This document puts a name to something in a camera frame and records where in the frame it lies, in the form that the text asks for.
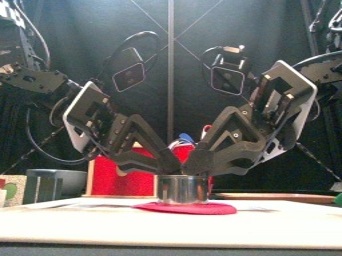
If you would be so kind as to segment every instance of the pink mat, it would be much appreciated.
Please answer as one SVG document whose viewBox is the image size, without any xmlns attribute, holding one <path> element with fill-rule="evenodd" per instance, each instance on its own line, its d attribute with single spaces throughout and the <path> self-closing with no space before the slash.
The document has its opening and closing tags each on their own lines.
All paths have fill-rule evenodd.
<svg viewBox="0 0 342 256">
<path fill-rule="evenodd" d="M 134 205 L 133 208 L 169 213 L 226 215 L 237 213 L 237 208 L 224 203 L 208 203 L 194 205 L 166 205 L 157 202 Z"/>
</svg>

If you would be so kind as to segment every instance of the table surface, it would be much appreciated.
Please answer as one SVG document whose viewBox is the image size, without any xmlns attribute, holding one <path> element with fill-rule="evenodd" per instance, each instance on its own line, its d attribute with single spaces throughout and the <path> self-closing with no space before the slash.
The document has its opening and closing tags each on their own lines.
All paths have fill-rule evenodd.
<svg viewBox="0 0 342 256">
<path fill-rule="evenodd" d="M 342 208 L 216 200 L 232 215 L 132 208 L 154 199 L 75 198 L 0 209 L 0 242 L 180 248 L 342 249 Z"/>
</svg>

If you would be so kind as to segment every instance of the green object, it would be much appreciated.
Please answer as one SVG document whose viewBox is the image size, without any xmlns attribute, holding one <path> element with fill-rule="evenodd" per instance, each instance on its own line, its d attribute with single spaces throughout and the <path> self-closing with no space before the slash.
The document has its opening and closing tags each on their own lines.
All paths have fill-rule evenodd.
<svg viewBox="0 0 342 256">
<path fill-rule="evenodd" d="M 13 199 L 17 196 L 18 186 L 15 183 L 7 183 L 5 186 L 7 190 L 6 200 Z"/>
<path fill-rule="evenodd" d="M 342 207 L 342 193 L 337 195 L 335 199 L 335 203 Z"/>
</svg>

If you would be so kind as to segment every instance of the robotic arm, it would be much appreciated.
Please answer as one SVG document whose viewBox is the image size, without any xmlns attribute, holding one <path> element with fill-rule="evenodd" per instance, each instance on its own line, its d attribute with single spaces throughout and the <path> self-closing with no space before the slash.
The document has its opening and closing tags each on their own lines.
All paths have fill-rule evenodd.
<svg viewBox="0 0 342 256">
<path fill-rule="evenodd" d="M 2 33 L 9 33 L 0 42 L 0 89 L 22 92 L 23 103 L 49 111 L 51 123 L 65 124 L 73 145 L 86 160 L 102 154 L 125 172 L 180 173 L 181 162 L 153 128 L 140 115 L 125 116 L 114 111 L 101 83 L 90 81 L 81 86 L 62 72 L 42 70 L 42 66 L 47 69 L 50 61 L 42 60 L 34 52 L 27 38 L 27 23 L 31 22 L 26 16 L 22 18 L 23 15 L 15 1 L 0 2 Z M 137 49 L 129 47 L 134 40 L 145 37 L 156 40 L 158 53 L 160 37 L 145 31 L 128 38 L 106 59 L 102 73 L 110 76 L 118 91 L 142 82 L 152 68 L 152 65 L 145 68 Z M 137 142 L 150 156 L 134 151 Z"/>
<path fill-rule="evenodd" d="M 0 3 L 6 8 L 13 7 L 7 1 Z M 21 17 L 15 10 L 10 13 Z M 63 120 L 74 147 L 87 160 L 102 154 L 117 162 L 125 172 L 245 175 L 254 166 L 294 147 L 316 101 L 325 99 L 329 102 L 341 95 L 341 88 L 332 83 L 342 80 L 342 54 L 328 59 L 317 57 L 294 67 L 278 61 L 256 82 L 242 48 L 217 48 L 220 54 L 210 67 L 209 84 L 220 92 L 236 95 L 241 95 L 241 88 L 248 82 L 257 90 L 249 104 L 241 108 L 229 106 L 224 110 L 189 160 L 181 165 L 144 118 L 140 115 L 125 116 L 114 110 L 110 96 L 102 92 L 97 81 L 81 86 L 61 72 L 42 71 L 45 61 L 33 57 L 35 53 L 26 43 L 25 23 L 22 19 L 17 20 L 21 22 L 13 21 L 10 27 L 2 28 L 17 37 L 0 49 L 3 86 L 23 90 L 27 101 L 47 109 L 53 119 Z M 14 47 L 15 42 L 22 44 L 22 54 L 15 53 L 19 49 Z M 126 46 L 119 47 L 106 60 L 105 72 L 110 69 L 114 74 L 111 79 L 119 91 L 140 83 L 148 71 L 137 50 Z M 134 151 L 137 142 L 150 156 Z"/>
<path fill-rule="evenodd" d="M 241 55 L 238 48 L 222 48 L 222 51 L 226 50 L 232 51 L 230 55 Z M 214 63 L 212 76 L 217 75 L 216 69 L 221 69 L 221 76 L 232 78 L 226 88 L 238 88 L 248 79 L 244 71 L 246 58 L 237 61 L 234 56 L 236 65 L 229 61 L 224 58 L 220 67 Z M 237 73 L 241 74 L 238 80 L 234 77 Z M 221 88 L 224 91 L 222 83 L 214 84 L 214 81 L 213 78 L 214 89 Z M 260 163 L 292 149 L 316 96 L 315 83 L 289 64 L 278 61 L 260 79 L 252 102 L 241 108 L 228 107 L 218 116 L 182 166 L 184 173 L 245 175 Z"/>
</svg>

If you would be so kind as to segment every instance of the silver cup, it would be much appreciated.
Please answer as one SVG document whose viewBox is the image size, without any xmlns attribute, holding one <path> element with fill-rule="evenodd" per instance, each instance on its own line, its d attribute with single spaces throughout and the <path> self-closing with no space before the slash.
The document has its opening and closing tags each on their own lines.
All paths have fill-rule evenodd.
<svg viewBox="0 0 342 256">
<path fill-rule="evenodd" d="M 157 176 L 158 203 L 170 205 L 206 204 L 209 202 L 209 178 L 188 175 Z"/>
</svg>

